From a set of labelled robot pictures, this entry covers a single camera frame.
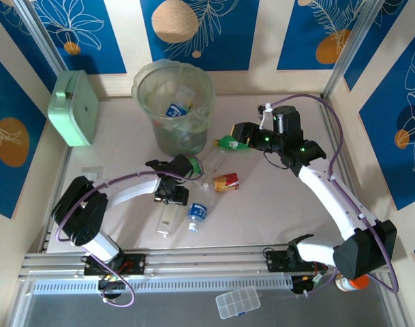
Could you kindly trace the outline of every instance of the transparent trash can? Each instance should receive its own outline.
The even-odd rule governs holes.
[[[179,87],[195,92],[189,112],[169,117]],[[135,76],[132,97],[146,112],[159,148],[168,155],[199,153],[207,140],[215,102],[213,83],[202,69],[186,63],[161,59],[144,66]]]

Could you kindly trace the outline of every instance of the blue bottle label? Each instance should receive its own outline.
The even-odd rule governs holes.
[[[200,218],[201,220],[205,220],[206,214],[207,214],[207,207],[203,206],[202,204],[193,203],[189,207],[189,212],[188,212],[189,216],[195,216],[195,217]]]
[[[168,117],[179,117],[184,116],[185,114],[187,114],[187,111],[176,104],[171,104],[166,111],[166,116]]]

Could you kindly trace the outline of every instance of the bottle cap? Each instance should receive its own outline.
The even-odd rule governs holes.
[[[351,286],[355,288],[365,288],[369,285],[369,277],[367,275],[360,276],[353,281],[350,281]]]
[[[189,224],[189,231],[191,232],[197,232],[198,231],[198,224],[197,223],[190,223]]]

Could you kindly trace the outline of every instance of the white tabletop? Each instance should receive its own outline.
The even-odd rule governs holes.
[[[213,140],[229,134],[235,123],[259,123],[259,104],[283,97],[285,95],[218,97],[207,144],[199,158],[205,159],[213,150]],[[296,98],[288,104],[300,112],[305,138],[315,140],[331,158],[333,150],[316,101]],[[103,178],[112,179],[133,172],[152,159],[169,158],[158,149],[151,124],[135,101],[102,102],[93,145],[72,150],[63,190],[90,167],[102,167]],[[270,155],[270,159],[280,162],[276,155]],[[335,227],[315,194],[291,171],[271,166],[260,151],[228,153],[217,175],[231,172],[238,174],[240,189],[217,196],[217,202],[210,208],[198,233],[189,232],[189,221],[185,220],[172,237],[159,235],[156,227],[163,204],[154,203],[151,194],[107,211],[102,229],[122,249],[128,250],[286,243],[302,234],[315,232],[323,225]],[[56,228],[55,225],[47,252],[83,251],[69,243],[58,243]]]

